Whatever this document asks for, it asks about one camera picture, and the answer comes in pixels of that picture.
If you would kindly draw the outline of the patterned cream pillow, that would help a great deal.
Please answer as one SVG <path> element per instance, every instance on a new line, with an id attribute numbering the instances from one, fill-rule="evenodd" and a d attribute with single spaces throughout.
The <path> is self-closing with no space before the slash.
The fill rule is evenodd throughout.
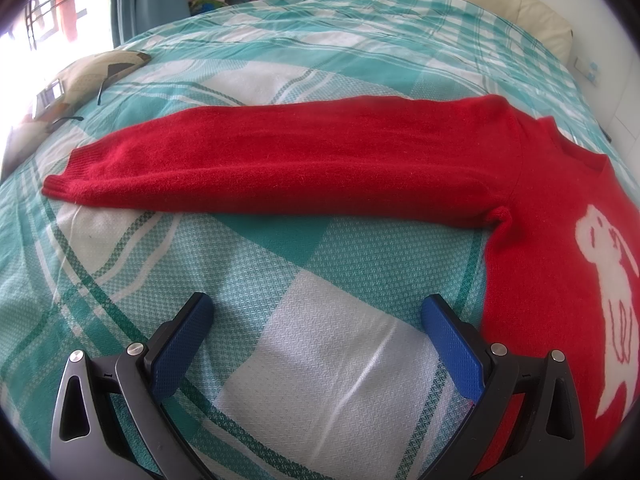
<path id="1" fill-rule="evenodd" d="M 54 79 L 64 84 L 65 96 L 45 110 L 28 116 L 13 129 L 4 144 L 1 162 L 1 181 L 5 181 L 40 144 L 58 128 L 72 120 L 82 121 L 81 107 L 90 101 L 101 102 L 103 91 L 152 60 L 142 51 L 111 50 L 81 58 L 67 65 Z"/>

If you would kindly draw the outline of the teal plaid bedspread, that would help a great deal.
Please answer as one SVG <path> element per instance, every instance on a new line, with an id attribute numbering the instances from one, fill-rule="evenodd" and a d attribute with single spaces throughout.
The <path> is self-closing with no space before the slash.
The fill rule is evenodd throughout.
<path id="1" fill-rule="evenodd" d="M 639 399 L 639 188 L 564 64 L 464 0 L 262 0 L 145 66 L 1 187 L 1 413 L 50 463 L 58 384 L 196 292 L 165 408 L 221 479 L 415 479 L 472 408 L 421 325 L 561 351 L 587 460 Z"/>

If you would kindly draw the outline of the white wall socket panel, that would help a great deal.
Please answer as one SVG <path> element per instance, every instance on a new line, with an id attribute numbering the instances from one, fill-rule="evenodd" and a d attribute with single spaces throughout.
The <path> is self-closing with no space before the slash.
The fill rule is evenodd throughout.
<path id="1" fill-rule="evenodd" d="M 590 84 L 597 86 L 599 84 L 599 67 L 595 62 L 585 61 L 583 58 L 576 56 L 574 59 L 574 69 L 587 79 Z"/>

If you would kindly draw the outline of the red sweater with white dog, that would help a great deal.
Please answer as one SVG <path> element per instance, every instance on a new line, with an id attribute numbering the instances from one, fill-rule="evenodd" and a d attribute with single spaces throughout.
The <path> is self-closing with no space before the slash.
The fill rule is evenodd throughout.
<path id="1" fill-rule="evenodd" d="M 42 192 L 90 207 L 490 229 L 480 331 L 532 356 L 565 352 L 587 460 L 638 398 L 638 208 L 608 156 L 501 96 L 194 107 L 76 148 Z"/>

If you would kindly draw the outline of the small device on pillow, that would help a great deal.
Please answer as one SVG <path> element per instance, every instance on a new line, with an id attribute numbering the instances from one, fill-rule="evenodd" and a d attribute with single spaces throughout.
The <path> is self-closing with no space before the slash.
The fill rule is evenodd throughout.
<path id="1" fill-rule="evenodd" d="M 37 108 L 38 110 L 45 110 L 60 99 L 63 99 L 64 96 L 65 90 L 63 81 L 60 78 L 56 78 L 37 94 Z"/>

